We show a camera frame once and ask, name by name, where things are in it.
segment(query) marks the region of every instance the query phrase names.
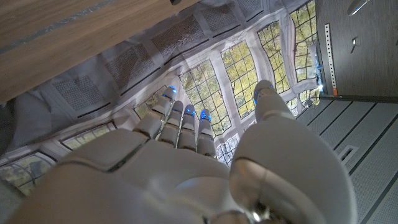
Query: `window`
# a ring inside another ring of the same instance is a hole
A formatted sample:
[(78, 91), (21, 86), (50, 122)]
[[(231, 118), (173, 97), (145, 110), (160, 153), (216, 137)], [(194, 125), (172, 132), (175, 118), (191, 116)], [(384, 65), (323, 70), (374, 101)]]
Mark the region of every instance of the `window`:
[(139, 106), (134, 108), (134, 111), (137, 113), (138, 117), (140, 119), (143, 119), (144, 116), (149, 112), (149, 110), (154, 107), (160, 97), (163, 95), (163, 92), (167, 89), (166, 86), (163, 86), (159, 90), (157, 90), (154, 94), (152, 94), (150, 97), (148, 97), (145, 102), (141, 103)]
[(221, 56), (234, 91), (236, 106), (241, 119), (254, 111), (253, 93), (257, 73), (246, 41), (223, 51)]
[(219, 162), (227, 166), (231, 165), (232, 158), (238, 146), (238, 141), (238, 134), (235, 134), (233, 137), (229, 138), (226, 143), (220, 144), (217, 147), (217, 159)]
[(308, 47), (317, 41), (315, 1), (312, 0), (291, 13), (296, 27), (295, 69), (297, 81), (315, 78), (317, 75)]
[(29, 195), (55, 161), (41, 152), (0, 167), (0, 178)]
[(210, 60), (180, 75), (180, 79), (197, 116), (199, 117), (205, 108), (210, 111), (211, 126), (216, 136), (231, 127), (220, 85)]
[(299, 112), (297, 111), (297, 99), (294, 98), (293, 100), (290, 100), (286, 102), (287, 107), (289, 110), (292, 112), (293, 116), (299, 115)]
[(266, 51), (275, 77), (278, 93), (290, 89), (282, 53), (280, 52), (279, 22), (273, 22), (258, 32), (262, 48)]
[(299, 97), (300, 97), (300, 101), (301, 104), (303, 104), (303, 106), (305, 108), (314, 105), (318, 105), (319, 104), (319, 94), (320, 94), (320, 90), (318, 88), (313, 89), (313, 90), (305, 90), (304, 92), (300, 93)]
[(70, 150), (75, 150), (79, 148), (80, 146), (100, 137), (101, 135), (110, 132), (111, 130), (115, 130), (116, 126), (112, 122), (102, 124), (100, 126), (97, 126), (93, 129), (90, 129), (88, 131), (85, 131), (83, 133), (77, 134), (76, 136), (67, 138), (63, 141), (61, 141), (61, 144), (63, 144), (65, 147), (69, 148)]

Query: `wooden tabletop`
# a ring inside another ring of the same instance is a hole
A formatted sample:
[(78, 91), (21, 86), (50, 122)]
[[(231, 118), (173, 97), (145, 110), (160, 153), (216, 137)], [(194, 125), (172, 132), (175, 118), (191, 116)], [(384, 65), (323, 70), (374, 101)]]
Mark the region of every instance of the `wooden tabletop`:
[(176, 14), (198, 0), (3, 0), (0, 103)]

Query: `perforated metal strip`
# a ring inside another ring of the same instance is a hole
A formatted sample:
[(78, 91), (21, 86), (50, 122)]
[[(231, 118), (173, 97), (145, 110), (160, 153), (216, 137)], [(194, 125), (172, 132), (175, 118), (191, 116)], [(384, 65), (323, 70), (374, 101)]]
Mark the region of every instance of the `perforated metal strip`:
[(325, 37), (326, 37), (326, 50), (328, 52), (328, 61), (330, 68), (331, 85), (333, 87), (333, 95), (337, 96), (337, 85), (335, 77), (335, 65), (333, 64), (333, 54), (331, 53), (331, 41), (330, 41), (330, 25), (325, 25)]

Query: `wood grain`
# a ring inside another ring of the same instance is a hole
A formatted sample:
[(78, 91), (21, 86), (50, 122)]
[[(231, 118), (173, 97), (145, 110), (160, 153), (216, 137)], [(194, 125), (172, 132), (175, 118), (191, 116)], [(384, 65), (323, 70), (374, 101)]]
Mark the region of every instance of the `wood grain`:
[(2, 0), (0, 48), (103, 0)]
[[(339, 95), (398, 96), (398, 1), (369, 1), (347, 15), (352, 0), (316, 0), (317, 30), (328, 90), (325, 24), (330, 24), (333, 62)], [(352, 39), (358, 45), (353, 53)]]
[(80, 62), (196, 3), (118, 0), (0, 55), (0, 102), (30, 90)]

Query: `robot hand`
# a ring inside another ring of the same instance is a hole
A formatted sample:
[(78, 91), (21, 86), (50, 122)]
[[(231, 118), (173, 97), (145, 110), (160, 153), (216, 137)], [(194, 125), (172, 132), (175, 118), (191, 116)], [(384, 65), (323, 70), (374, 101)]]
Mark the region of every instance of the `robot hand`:
[(111, 131), (59, 161), (9, 223), (356, 222), (347, 171), (271, 83), (255, 88), (257, 124), (231, 170), (215, 160), (208, 110), (196, 141), (193, 106), (175, 102), (154, 140), (176, 93), (166, 89), (133, 132)]

